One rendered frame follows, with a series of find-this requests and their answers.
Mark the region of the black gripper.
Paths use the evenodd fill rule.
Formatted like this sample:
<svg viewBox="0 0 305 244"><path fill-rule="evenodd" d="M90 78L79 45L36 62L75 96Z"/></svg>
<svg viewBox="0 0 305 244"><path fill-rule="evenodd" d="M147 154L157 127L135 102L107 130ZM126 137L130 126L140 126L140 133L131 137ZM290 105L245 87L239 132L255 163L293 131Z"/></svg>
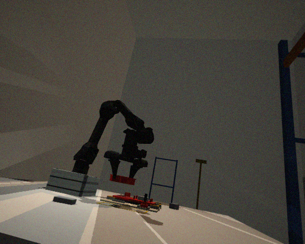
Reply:
<svg viewBox="0 0 305 244"><path fill-rule="evenodd" d="M106 151L104 154L104 157L108 158L109 159L108 161L110 161L114 179L116 178L118 165L120 164L119 160L133 163L133 165L131 165L131 168L130 168L130 175L129 175L130 178L133 178L134 175L136 174L136 172L140 168L147 167L147 165L148 165L148 162L146 160L135 159L130 154L125 155L125 150L126 150L127 146L129 146L129 143L131 143L132 147L134 147L134 148L137 146L137 144L133 143L133 142L124 142L124 144L122 144L123 149L122 149L121 154L119 154L118 152L112 151L112 150Z"/></svg>

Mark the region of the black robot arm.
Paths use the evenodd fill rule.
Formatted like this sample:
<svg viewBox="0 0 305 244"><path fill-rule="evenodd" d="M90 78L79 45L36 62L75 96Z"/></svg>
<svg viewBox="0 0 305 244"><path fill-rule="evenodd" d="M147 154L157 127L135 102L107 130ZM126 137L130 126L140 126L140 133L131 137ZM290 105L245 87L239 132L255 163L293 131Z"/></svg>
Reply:
<svg viewBox="0 0 305 244"><path fill-rule="evenodd" d="M151 144L154 141L153 129L145 128L144 121L134 115L128 107L120 100L106 101L102 103L100 108L100 118L92 132L89 141L82 146L79 152L74 156L76 160L73 171L87 175L89 170L89 164L92 164L99 152L98 142L104 132L104 129L108 121L114 117L115 114L121 112L125 117L127 126L133 130L126 129L123 132L126 133L124 142L133 142L139 144ZM129 143L125 150L125 155L130 154L134 158L142 159L146 157L147 151L138 150L138 146L132 147Z"/></svg>

